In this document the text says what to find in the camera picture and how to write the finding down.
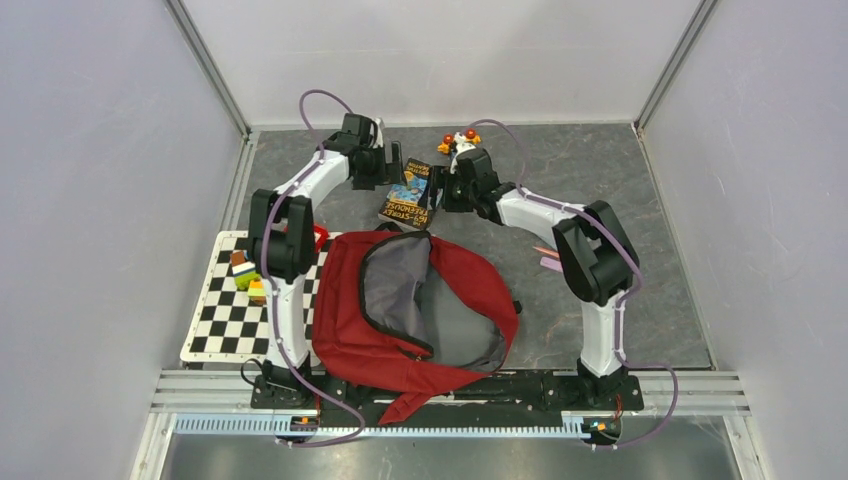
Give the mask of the blue treehouse comic book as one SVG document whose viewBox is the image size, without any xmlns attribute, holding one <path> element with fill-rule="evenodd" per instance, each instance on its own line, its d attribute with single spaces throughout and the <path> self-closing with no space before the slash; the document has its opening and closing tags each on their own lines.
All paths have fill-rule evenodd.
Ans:
<svg viewBox="0 0 848 480">
<path fill-rule="evenodd" d="M 429 196 L 432 169 L 432 165 L 410 158 L 404 170 L 406 183 L 390 188 L 377 217 L 405 231 L 426 230 L 433 217 Z"/>
</svg>

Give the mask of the red student backpack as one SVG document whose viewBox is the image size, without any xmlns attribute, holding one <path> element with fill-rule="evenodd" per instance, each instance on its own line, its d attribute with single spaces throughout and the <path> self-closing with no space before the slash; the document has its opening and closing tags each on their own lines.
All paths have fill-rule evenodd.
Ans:
<svg viewBox="0 0 848 480">
<path fill-rule="evenodd" d="M 520 325 L 486 258 L 426 231 L 335 237 L 315 298 L 312 346 L 334 377 L 396 393 L 378 423 L 498 371 Z"/>
</svg>

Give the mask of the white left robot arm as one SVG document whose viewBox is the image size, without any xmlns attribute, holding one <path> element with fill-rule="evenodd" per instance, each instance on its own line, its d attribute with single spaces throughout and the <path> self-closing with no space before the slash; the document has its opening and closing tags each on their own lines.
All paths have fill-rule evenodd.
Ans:
<svg viewBox="0 0 848 480">
<path fill-rule="evenodd" d="M 290 407 L 306 405 L 314 394 L 303 307 L 306 275 L 316 257 L 314 208 L 344 183 L 373 190 L 401 180 L 401 145 L 386 142 L 383 120 L 347 113 L 296 175 L 252 195 L 248 252 L 262 280 L 269 324 L 259 379 L 276 387 Z"/>
</svg>

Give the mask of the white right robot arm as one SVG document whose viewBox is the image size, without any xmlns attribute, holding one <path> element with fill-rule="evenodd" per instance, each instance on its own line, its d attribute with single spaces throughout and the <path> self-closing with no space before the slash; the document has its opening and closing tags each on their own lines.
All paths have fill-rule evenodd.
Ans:
<svg viewBox="0 0 848 480">
<path fill-rule="evenodd" d="M 583 345 L 577 392 L 591 408 L 612 401 L 628 377 L 623 349 L 627 299 L 642 285 L 629 237 L 604 201 L 573 205 L 499 179 L 488 152 L 453 142 L 451 163 L 437 174 L 447 212 L 475 212 L 494 224 L 528 231 L 557 250 L 565 282 L 581 302 Z"/>
</svg>

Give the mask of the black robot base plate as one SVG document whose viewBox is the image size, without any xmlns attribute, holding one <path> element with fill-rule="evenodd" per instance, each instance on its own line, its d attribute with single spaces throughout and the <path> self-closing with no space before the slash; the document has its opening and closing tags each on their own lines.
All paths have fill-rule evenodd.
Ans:
<svg viewBox="0 0 848 480">
<path fill-rule="evenodd" d="M 294 379 L 273 385 L 261 375 L 253 381 L 250 407 L 256 410 L 311 410 L 306 425 L 356 427 L 359 421 L 343 409 L 356 410 L 368 427 L 513 427 L 554 426 L 565 412 L 590 418 L 619 418 L 645 408 L 636 376 L 614 374 L 592 380 L 587 374 L 555 370 L 505 371 L 458 390 L 431 397 L 407 419 L 384 423 L 381 418 L 400 394 L 355 386 L 329 375 L 312 377 L 330 398 L 321 398 Z"/>
</svg>

